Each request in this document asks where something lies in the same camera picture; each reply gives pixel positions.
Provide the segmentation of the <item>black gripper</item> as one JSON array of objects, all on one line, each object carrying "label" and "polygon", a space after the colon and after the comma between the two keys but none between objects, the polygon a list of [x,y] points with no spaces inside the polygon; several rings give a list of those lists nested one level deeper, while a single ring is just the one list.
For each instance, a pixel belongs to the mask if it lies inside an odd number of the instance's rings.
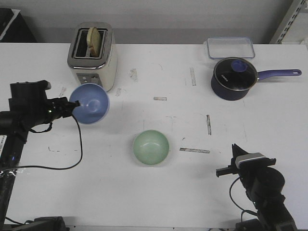
[{"label": "black gripper", "polygon": [[80,106],[79,101],[69,102],[66,97],[45,100],[45,122],[52,122],[59,118],[70,117],[72,108]]},{"label": "black gripper", "polygon": [[244,164],[243,168],[238,169],[235,165],[235,159],[239,156],[242,155],[247,155],[249,154],[245,150],[243,150],[241,147],[239,147],[237,144],[232,144],[232,155],[233,158],[231,159],[231,164],[228,165],[225,168],[220,168],[216,170],[216,176],[224,176],[228,174],[242,174],[245,171],[252,171],[258,168],[262,167],[268,167],[268,166],[273,166],[276,164],[276,158],[264,158],[256,161],[251,161],[246,164]]}]

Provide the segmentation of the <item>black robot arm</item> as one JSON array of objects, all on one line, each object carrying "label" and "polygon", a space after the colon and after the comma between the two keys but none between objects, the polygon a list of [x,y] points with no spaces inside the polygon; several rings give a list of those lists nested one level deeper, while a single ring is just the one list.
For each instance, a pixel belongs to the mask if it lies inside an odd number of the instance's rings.
[{"label": "black robot arm", "polygon": [[285,179],[281,172],[274,169],[275,158],[268,158],[261,153],[248,153],[237,144],[232,145],[231,164],[216,170],[216,176],[237,174],[245,188],[248,199],[256,212],[243,209],[244,213],[256,216],[236,223],[236,231],[296,231],[295,221],[284,205],[282,189]]},{"label": "black robot arm", "polygon": [[0,134],[6,141],[0,157],[0,229],[9,206],[15,174],[28,133],[33,127],[51,124],[58,118],[72,116],[79,101],[69,102],[66,97],[54,99],[9,99],[10,111],[0,113]]}]

